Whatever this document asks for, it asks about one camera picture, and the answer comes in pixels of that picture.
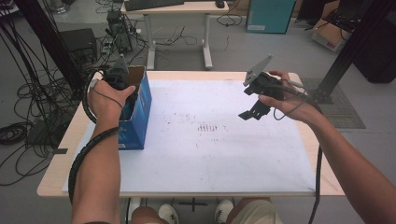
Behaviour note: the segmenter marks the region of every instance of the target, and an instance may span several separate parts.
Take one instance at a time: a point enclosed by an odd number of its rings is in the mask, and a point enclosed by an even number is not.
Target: shoe
[[[163,204],[158,210],[158,216],[166,220],[169,224],[178,224],[178,216],[175,208],[170,204]]]
[[[225,223],[227,221],[227,216],[230,214],[231,210],[233,210],[233,203],[230,200],[222,200],[216,208],[216,223]]]

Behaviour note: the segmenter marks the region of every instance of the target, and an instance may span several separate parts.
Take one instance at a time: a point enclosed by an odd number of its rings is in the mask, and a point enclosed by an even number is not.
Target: desk leg
[[[142,199],[141,198],[131,198],[131,201],[129,202],[129,213],[128,213],[128,218],[129,220],[131,220],[131,215],[132,212],[140,207],[140,203],[141,203]]]
[[[154,61],[155,61],[155,42],[152,41],[151,37],[151,20],[149,15],[145,14],[145,24],[148,36],[148,65],[147,70],[154,70]]]
[[[205,39],[202,40],[202,43],[204,46],[205,67],[206,69],[211,69],[213,64],[209,48],[209,14],[205,14]]]

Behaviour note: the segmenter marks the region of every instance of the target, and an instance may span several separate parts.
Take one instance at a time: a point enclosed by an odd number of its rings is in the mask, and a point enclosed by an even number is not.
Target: black cable
[[[56,104],[51,100],[50,95],[46,92],[45,88],[40,84],[40,81],[39,81],[38,76],[37,76],[37,74],[36,74],[36,72],[35,72],[35,69],[32,67],[32,66],[33,66],[33,65],[32,65],[32,63],[33,63],[33,62],[32,62],[32,59],[30,58],[30,56],[29,56],[28,54],[27,54],[27,57],[26,57],[26,55],[23,54],[22,49],[24,49],[26,53],[27,53],[27,49],[26,49],[26,47],[25,47],[24,45],[21,45],[21,44],[20,44],[20,41],[19,41],[19,40],[20,40],[21,38],[19,37],[19,34],[16,33],[15,27],[11,27],[11,30],[13,31],[13,34],[14,34],[14,36],[15,36],[15,39],[12,38],[11,34],[10,34],[9,31],[4,27],[3,24],[1,24],[1,27],[2,27],[3,31],[5,32],[5,34],[8,36],[8,39],[11,41],[11,43],[13,43],[15,49],[20,53],[21,58],[22,58],[22,60],[24,61],[24,64],[25,64],[25,66],[26,66],[26,68],[27,68],[27,70],[28,70],[28,74],[30,75],[31,80],[32,80],[33,82],[36,83],[35,85],[28,85],[29,87],[32,88],[32,89],[30,89],[30,91],[31,91],[31,92],[37,92],[37,91],[42,92],[42,93],[44,94],[45,98],[46,98],[47,100],[49,100],[49,102],[50,102],[49,108],[51,108],[52,105],[55,105],[55,106],[56,106]],[[12,57],[13,57],[14,60],[15,60],[15,57],[13,56],[12,51],[10,50],[9,47],[7,47],[7,48],[8,48],[8,50],[10,51]],[[33,94],[33,99],[34,99],[36,102],[40,102],[40,101],[42,100],[41,96],[40,96],[40,95],[36,95],[36,94]],[[45,116],[45,108],[44,108],[44,106],[43,106],[42,104],[36,104],[36,105],[37,105],[37,108],[38,108],[40,114],[43,116],[44,122],[45,122],[45,124],[46,124],[46,128],[48,129],[48,128],[49,128],[49,121],[47,120],[47,117]]]
[[[79,166],[82,164],[82,162],[84,161],[87,154],[99,142],[101,142],[102,140],[104,140],[105,138],[109,137],[112,134],[118,133],[119,130],[120,130],[119,127],[114,127],[114,128],[108,129],[102,133],[99,133],[90,142],[88,142],[87,145],[77,154],[75,160],[73,161],[72,167],[70,168],[70,173],[69,173],[68,192],[69,192],[70,203],[73,203],[74,190],[75,190],[75,186],[76,186],[76,180],[77,180]]]
[[[120,9],[120,7],[113,6],[113,2],[112,2],[112,1],[107,1],[107,0],[105,0],[105,1],[103,1],[103,3],[101,3],[100,0],[95,0],[95,3],[101,5],[100,7],[98,7],[98,8],[95,10],[95,12],[96,12],[97,14],[107,13],[108,11],[114,10],[114,9]],[[101,8],[101,9],[110,8],[110,9],[107,10],[107,11],[98,11],[100,8]]]
[[[33,170],[38,167],[38,165],[40,165],[42,162],[44,162],[47,159],[47,156],[41,156],[41,158],[43,159],[39,164],[35,165],[32,169],[30,169],[27,173],[23,174],[19,169],[18,169],[18,164],[20,164],[21,158],[23,156],[23,154],[25,154],[28,150],[28,148],[26,148],[22,154],[17,158],[17,161],[15,162],[15,171],[17,172],[18,175],[26,177],[26,176],[30,176],[30,175],[36,175],[40,172],[42,172],[43,170],[45,170],[49,165],[44,166],[43,168],[41,168],[40,170],[33,172]]]
[[[342,15],[338,11],[338,8],[333,10],[328,17],[324,18],[326,22],[321,24],[320,26],[316,27],[315,29],[319,29],[320,27],[323,27],[328,24],[332,24],[340,29],[340,36],[343,38],[343,40],[347,40],[346,37],[344,37],[343,30],[347,31],[348,33],[352,33],[356,27],[359,25],[360,20],[358,18],[347,18]]]
[[[0,163],[0,169],[3,167],[3,165],[9,160],[11,159],[19,150],[21,150],[23,147],[25,147],[25,150],[22,152],[22,154],[18,157],[18,159],[21,158],[21,156],[29,149],[29,147],[26,146],[26,144],[20,146],[19,148],[17,148],[16,150],[14,150],[10,155],[8,155],[1,163]],[[41,163],[43,163],[46,159],[43,159],[41,162],[39,162],[38,164],[36,164],[35,166],[33,166],[28,172],[26,172],[26,174],[20,174],[20,177],[14,181],[8,182],[8,183],[0,183],[1,187],[6,187],[6,186],[11,186],[14,185],[18,182],[20,182],[21,180],[23,180],[26,176],[29,176],[32,174],[33,170],[38,167]],[[48,167],[48,165],[46,165],[44,168],[42,168],[41,170],[35,172],[35,174],[45,170]]]
[[[131,198],[128,198],[128,204],[126,205],[126,216],[125,216],[125,223],[129,223],[129,205],[131,204]]]
[[[320,114],[323,114],[320,107],[315,103],[313,99],[311,99],[308,95],[305,94],[304,92],[299,92],[295,89],[283,86],[283,85],[267,85],[265,86],[266,89],[278,89],[282,90],[284,92],[287,92],[289,94],[294,95],[295,97],[303,99],[303,101],[294,107],[291,111],[285,113],[285,116],[291,113],[292,111],[296,110],[298,107],[300,107],[304,103],[308,103],[312,105]],[[312,209],[311,217],[309,218],[308,224],[312,224],[314,221],[315,214],[318,209],[318,204],[320,202],[320,173],[321,173],[321,162],[322,162],[322,149],[319,145],[318,147],[318,159],[317,159],[317,173],[316,173],[316,178],[315,178],[315,202],[314,202],[314,207]]]
[[[291,99],[293,99],[293,98],[295,98],[295,97],[292,97],[292,98],[289,98],[289,99],[285,99],[284,101],[291,100]],[[276,120],[282,120],[283,118],[285,118],[286,116],[288,116],[289,114],[291,114],[293,111],[297,110],[297,109],[298,109],[301,105],[303,105],[304,103],[305,103],[305,101],[301,101],[297,106],[295,106],[292,110],[290,110],[290,111],[284,113],[283,116],[280,117],[280,118],[277,118],[277,117],[276,117],[276,108],[275,108],[275,109],[274,109],[274,119],[276,119]]]
[[[186,28],[186,26],[183,26],[183,28],[181,29],[180,33],[178,33],[177,37],[174,38],[175,32],[176,32],[176,29],[175,29],[174,34],[172,35],[172,37],[171,37],[171,38],[168,38],[168,39],[172,40],[170,43],[156,43],[156,44],[157,44],[157,45],[165,45],[165,46],[167,46],[167,45],[173,45],[173,44],[174,44],[175,42],[177,42],[180,38],[186,38],[186,37],[195,39],[195,43],[193,43],[193,44],[188,44],[188,43],[186,42],[187,45],[195,45],[195,44],[197,44],[197,42],[198,42],[198,41],[197,41],[197,38],[195,38],[195,37],[193,37],[193,36],[183,36],[183,32],[184,32],[184,29],[185,29],[185,28]]]
[[[32,127],[31,122],[18,122],[0,128],[0,145],[9,146],[23,141]]]
[[[223,14],[223,15],[217,17],[216,21],[225,27],[240,25],[242,23],[242,17],[240,15],[230,13],[238,7],[240,2],[241,2],[241,0],[238,0],[238,2],[235,4],[235,6],[233,6],[230,10],[228,10],[228,12],[226,14]],[[224,22],[220,21],[221,19],[224,19],[225,17],[227,17],[229,20],[231,20],[232,23],[228,23],[228,22],[224,23]],[[239,21],[234,20],[232,17],[238,17]]]
[[[127,15],[125,15],[125,18],[126,18],[126,20],[128,21],[128,23],[129,23],[128,30],[129,30],[129,31],[132,30],[132,31],[133,31],[133,34],[134,34],[134,36],[135,36],[135,40],[136,40],[136,47],[135,47],[135,49],[137,49],[137,47],[141,47],[141,49],[140,49],[140,50],[134,55],[134,57],[128,62],[128,65],[131,65],[132,61],[133,61],[144,49],[148,49],[148,48],[149,48],[149,44],[148,44],[148,41],[145,40],[141,34],[138,34],[138,33],[136,32],[136,25],[137,25],[137,23],[138,23],[139,21],[131,20],[131,19],[128,18]]]
[[[314,207],[312,208],[312,213],[311,213],[311,217],[309,218],[308,224],[312,224],[314,222],[315,213],[317,212],[318,205],[320,203],[320,173],[321,173],[322,157],[323,157],[323,151],[319,145],[318,158],[317,158],[317,175],[315,179],[315,202],[314,202]]]

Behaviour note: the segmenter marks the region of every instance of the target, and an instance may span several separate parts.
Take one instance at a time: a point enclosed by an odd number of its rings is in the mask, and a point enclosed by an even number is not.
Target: knee
[[[136,208],[133,212],[131,217],[153,217],[157,216],[157,212],[152,209],[151,207],[140,206]]]

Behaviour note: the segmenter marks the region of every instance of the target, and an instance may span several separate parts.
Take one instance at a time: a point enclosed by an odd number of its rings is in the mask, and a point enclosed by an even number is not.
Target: black pole
[[[335,59],[325,78],[318,88],[310,92],[311,97],[319,104],[331,102],[330,94],[352,64],[359,50],[367,42],[375,27],[388,15],[395,0],[374,0],[364,14],[358,27],[346,42],[346,45]]]
[[[14,2],[35,31],[52,60],[55,61],[74,94],[80,96],[84,86],[83,78],[67,52],[64,42],[59,37],[58,31],[55,30],[38,1],[14,0]]]

